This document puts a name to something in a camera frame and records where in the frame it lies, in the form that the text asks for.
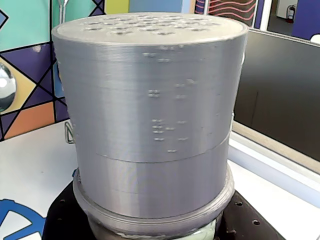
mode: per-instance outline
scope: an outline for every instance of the gray plastic cylinder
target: gray plastic cylinder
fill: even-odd
[[[226,18],[158,12],[52,30],[76,142],[76,192],[87,205],[143,221],[192,213],[217,198],[226,188],[247,32]]]

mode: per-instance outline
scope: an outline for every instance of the red wavy lines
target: red wavy lines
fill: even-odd
[[[216,2],[219,2],[219,1],[221,1],[221,0],[213,0],[209,4],[216,3]],[[225,4],[234,4],[234,5],[246,6],[246,5],[249,5],[249,4],[253,3],[254,1],[256,1],[256,0],[250,0],[250,1],[244,2],[244,3],[240,3],[240,2],[236,2],[236,1],[224,1],[224,2],[219,3],[219,4],[214,4],[212,6],[209,6],[209,8],[215,8],[215,7],[219,7],[221,5],[225,5]]]
[[[238,12],[241,12],[241,13],[248,13],[252,9],[254,9],[255,6],[256,6],[256,4],[253,4],[248,10],[241,10],[239,8],[236,8],[236,7],[226,6],[226,7],[221,7],[221,8],[210,10],[210,11],[208,11],[208,14],[211,14],[211,13],[214,13],[214,12],[217,12],[217,11],[221,11],[221,10],[226,10],[226,9],[232,9],[232,10],[235,10],[235,11],[238,11]]]
[[[238,17],[238,18],[240,18],[240,19],[242,19],[242,20],[244,20],[244,21],[248,21],[248,20],[251,20],[251,19],[254,17],[254,14],[255,14],[255,12],[253,12],[248,18],[247,18],[247,17],[240,16],[240,15],[238,15],[238,14],[236,14],[236,13],[233,13],[233,12],[217,13],[217,14],[215,14],[215,16],[233,15],[233,16]]]

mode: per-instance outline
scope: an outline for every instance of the cylinder lid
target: cylinder lid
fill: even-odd
[[[233,39],[246,34],[241,22],[210,15],[133,12],[99,15],[63,23],[54,37],[100,45],[177,45]]]

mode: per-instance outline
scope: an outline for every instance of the colorful geometric mural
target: colorful geometric mural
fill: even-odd
[[[17,85],[12,105],[0,113],[3,141],[69,116],[50,33],[59,23],[58,1],[1,1],[0,8],[0,63]],[[104,15],[104,9],[105,0],[72,0],[65,20]]]

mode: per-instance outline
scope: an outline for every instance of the black base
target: black base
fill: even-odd
[[[42,240],[95,240],[70,183],[49,208]],[[237,191],[215,240],[285,240]]]

